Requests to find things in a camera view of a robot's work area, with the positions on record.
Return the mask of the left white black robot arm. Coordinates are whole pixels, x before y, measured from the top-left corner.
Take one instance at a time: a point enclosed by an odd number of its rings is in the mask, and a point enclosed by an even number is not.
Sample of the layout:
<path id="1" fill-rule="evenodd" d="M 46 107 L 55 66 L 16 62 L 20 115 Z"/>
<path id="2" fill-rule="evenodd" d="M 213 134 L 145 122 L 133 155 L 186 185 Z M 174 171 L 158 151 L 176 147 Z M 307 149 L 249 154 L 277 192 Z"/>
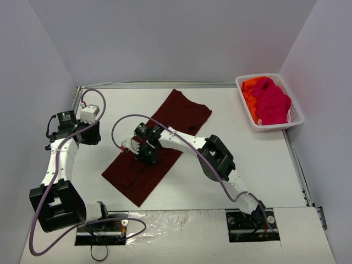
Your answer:
<path id="1" fill-rule="evenodd" d="M 103 202 L 85 203 L 71 182 L 79 145 L 97 145 L 101 140 L 99 111 L 98 106 L 88 105 L 81 110 L 80 118 L 76 118 L 74 111 L 60 112 L 56 114 L 57 131 L 46 135 L 50 141 L 46 149 L 51 153 L 47 172 L 40 186 L 29 193 L 46 233 L 88 222 L 104 230 L 111 223 Z"/>

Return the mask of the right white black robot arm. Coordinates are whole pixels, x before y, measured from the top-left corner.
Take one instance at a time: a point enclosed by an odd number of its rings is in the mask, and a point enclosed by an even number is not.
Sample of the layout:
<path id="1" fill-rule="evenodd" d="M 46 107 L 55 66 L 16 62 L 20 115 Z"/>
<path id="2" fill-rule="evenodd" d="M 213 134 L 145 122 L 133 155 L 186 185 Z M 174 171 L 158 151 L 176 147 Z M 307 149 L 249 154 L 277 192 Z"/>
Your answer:
<path id="1" fill-rule="evenodd" d="M 248 226 L 257 227 L 263 222 L 266 217 L 263 203 L 249 191 L 236 168 L 233 155 L 219 137 L 192 136 L 170 126 L 158 124 L 151 127 L 144 123 L 137 126 L 134 136 L 141 140 L 130 140 L 136 159 L 146 164 L 156 163 L 158 152 L 162 149 L 194 156 L 204 175 L 219 182 L 229 199 L 239 204 L 238 208 L 244 213 L 244 221 Z"/>

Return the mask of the maroon t shirt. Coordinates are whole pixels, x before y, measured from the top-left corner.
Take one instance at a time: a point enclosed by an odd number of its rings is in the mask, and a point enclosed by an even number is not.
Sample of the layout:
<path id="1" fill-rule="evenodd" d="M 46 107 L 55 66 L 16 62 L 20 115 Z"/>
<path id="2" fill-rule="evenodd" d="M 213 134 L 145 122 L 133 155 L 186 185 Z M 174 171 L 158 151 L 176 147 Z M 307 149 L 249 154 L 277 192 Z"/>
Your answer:
<path id="1" fill-rule="evenodd" d="M 152 118 L 182 133 L 196 135 L 211 113 L 204 104 L 192 102 L 174 89 Z M 177 150 L 163 150 L 156 163 L 145 165 L 128 151 L 119 154 L 102 176 L 140 207 L 181 155 Z"/>

